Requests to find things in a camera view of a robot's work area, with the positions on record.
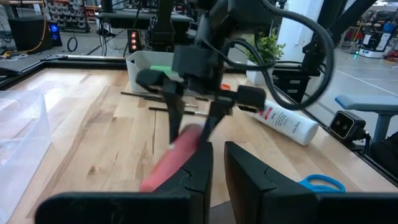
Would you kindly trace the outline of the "black computer tower blue light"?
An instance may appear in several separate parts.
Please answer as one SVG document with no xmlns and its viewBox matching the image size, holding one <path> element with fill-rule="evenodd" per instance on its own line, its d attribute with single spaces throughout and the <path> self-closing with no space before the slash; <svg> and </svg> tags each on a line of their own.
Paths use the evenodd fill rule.
<svg viewBox="0 0 398 224">
<path fill-rule="evenodd" d="M 27 16 L 8 19 L 16 49 L 35 54 L 52 47 L 61 47 L 58 23 L 45 21 L 44 16 Z"/>
</svg>

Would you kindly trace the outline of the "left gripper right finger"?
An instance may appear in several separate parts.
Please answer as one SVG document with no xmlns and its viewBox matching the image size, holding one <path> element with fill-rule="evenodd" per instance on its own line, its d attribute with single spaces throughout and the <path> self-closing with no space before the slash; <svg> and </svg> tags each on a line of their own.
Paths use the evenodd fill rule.
<svg viewBox="0 0 398 224">
<path fill-rule="evenodd" d="M 224 166 L 236 224 L 398 224 L 398 193 L 316 192 L 231 141 Z"/>
</svg>

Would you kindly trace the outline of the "blue-handled scissors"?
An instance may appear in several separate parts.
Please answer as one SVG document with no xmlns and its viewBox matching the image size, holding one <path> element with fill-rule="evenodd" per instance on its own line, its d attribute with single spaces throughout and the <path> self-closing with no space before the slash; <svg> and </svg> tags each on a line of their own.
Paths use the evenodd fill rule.
<svg viewBox="0 0 398 224">
<path fill-rule="evenodd" d="M 312 180 L 320 180 L 333 185 L 333 187 L 330 187 L 329 185 L 314 185 L 311 183 Z M 322 175 L 322 174 L 308 175 L 306 178 L 304 178 L 298 183 L 314 192 L 341 192 L 341 193 L 346 192 L 346 188 L 341 182 L 327 175 Z"/>
</svg>

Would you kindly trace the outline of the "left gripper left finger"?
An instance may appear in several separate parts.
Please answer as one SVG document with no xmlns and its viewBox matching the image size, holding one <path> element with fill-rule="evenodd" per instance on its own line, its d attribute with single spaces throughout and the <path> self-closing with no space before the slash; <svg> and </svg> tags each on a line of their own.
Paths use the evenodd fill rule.
<svg viewBox="0 0 398 224">
<path fill-rule="evenodd" d="M 212 178 L 206 142 L 153 192 L 64 192 L 39 205 L 35 224 L 208 224 Z"/>
</svg>

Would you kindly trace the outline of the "white paint bottle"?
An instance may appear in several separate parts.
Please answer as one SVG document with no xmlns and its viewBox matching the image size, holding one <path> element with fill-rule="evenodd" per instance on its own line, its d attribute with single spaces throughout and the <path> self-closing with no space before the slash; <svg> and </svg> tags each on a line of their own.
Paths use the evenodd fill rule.
<svg viewBox="0 0 398 224">
<path fill-rule="evenodd" d="M 307 146 L 318 131 L 318 123 L 266 100 L 264 109 L 253 114 L 254 119 L 290 138 L 301 146 Z"/>
</svg>

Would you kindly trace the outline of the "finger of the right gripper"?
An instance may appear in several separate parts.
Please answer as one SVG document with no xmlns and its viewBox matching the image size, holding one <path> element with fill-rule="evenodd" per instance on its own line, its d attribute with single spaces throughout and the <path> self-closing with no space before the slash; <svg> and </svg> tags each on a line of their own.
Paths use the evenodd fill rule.
<svg viewBox="0 0 398 224">
<path fill-rule="evenodd" d="M 150 93 L 161 93 L 169 111 L 169 142 L 173 143 L 178 136 L 185 111 L 185 102 L 182 100 L 183 85 L 170 79 L 164 72 L 149 69 L 137 73 L 136 83 Z"/>
<path fill-rule="evenodd" d="M 219 90 L 210 104 L 203 131 L 198 140 L 198 147 L 206 144 L 218 123 L 233 113 L 233 107 L 238 106 L 243 111 L 255 113 L 264 109 L 266 93 L 261 88 L 239 85 L 237 91 Z"/>
</svg>

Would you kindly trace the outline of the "black device red lights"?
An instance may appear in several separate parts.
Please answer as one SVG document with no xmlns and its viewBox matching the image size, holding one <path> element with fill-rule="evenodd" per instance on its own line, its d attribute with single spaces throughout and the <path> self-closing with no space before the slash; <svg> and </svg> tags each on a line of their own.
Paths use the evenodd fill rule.
<svg viewBox="0 0 398 224">
<path fill-rule="evenodd" d="M 127 39 L 128 39 L 127 49 L 129 53 L 134 53 L 144 48 L 141 41 L 141 34 L 139 29 L 128 29 Z"/>
</svg>

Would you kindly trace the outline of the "light blue chair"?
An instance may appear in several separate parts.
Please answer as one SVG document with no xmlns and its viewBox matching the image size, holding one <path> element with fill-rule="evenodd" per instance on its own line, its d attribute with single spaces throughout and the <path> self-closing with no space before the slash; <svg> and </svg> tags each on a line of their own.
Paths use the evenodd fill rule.
<svg viewBox="0 0 398 224">
<path fill-rule="evenodd" d="M 346 110 L 377 113 L 373 140 L 385 140 L 390 120 L 398 115 L 398 98 L 376 95 L 339 95 L 335 101 Z"/>
</svg>

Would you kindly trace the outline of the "red paint bottle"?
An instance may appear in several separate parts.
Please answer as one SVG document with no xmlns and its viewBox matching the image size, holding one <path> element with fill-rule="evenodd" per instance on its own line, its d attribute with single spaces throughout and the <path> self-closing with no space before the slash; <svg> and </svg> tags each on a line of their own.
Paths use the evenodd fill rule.
<svg viewBox="0 0 398 224">
<path fill-rule="evenodd" d="M 186 125 L 156 163 L 150 175 L 142 180 L 139 191 L 153 192 L 173 176 L 197 151 L 202 130 L 203 127 L 199 124 Z"/>
</svg>

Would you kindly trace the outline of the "black desk with strut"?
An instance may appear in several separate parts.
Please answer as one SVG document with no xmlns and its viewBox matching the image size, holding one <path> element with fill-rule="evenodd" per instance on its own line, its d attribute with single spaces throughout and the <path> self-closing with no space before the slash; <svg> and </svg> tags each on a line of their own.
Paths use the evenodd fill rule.
<svg viewBox="0 0 398 224">
<path fill-rule="evenodd" d="M 176 45 L 189 45 L 193 39 L 187 35 L 193 19 L 174 14 L 174 0 L 157 0 L 157 12 L 101 11 L 99 18 L 119 29 L 146 30 L 147 43 L 153 51 L 173 52 Z"/>
</svg>

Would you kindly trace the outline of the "green plant white pot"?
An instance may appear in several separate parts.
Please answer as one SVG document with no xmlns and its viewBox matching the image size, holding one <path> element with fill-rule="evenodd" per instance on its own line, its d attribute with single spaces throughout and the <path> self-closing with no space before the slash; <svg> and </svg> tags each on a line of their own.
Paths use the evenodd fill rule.
<svg viewBox="0 0 398 224">
<path fill-rule="evenodd" d="M 264 63 L 272 60 L 279 60 L 284 52 L 285 44 L 277 43 L 277 29 L 271 29 L 268 34 L 260 32 L 258 34 L 244 34 L 243 39 L 248 41 L 261 55 Z M 247 79 L 255 85 L 265 85 L 265 79 L 260 71 L 247 71 Z"/>
</svg>

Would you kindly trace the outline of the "clear plastic bin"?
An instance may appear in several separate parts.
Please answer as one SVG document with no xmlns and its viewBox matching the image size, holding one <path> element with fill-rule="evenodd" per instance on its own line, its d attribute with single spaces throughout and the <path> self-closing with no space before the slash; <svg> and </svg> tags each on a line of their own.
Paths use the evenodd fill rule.
<svg viewBox="0 0 398 224">
<path fill-rule="evenodd" d="M 10 219 L 50 144 L 43 93 L 0 91 L 0 224 Z"/>
</svg>

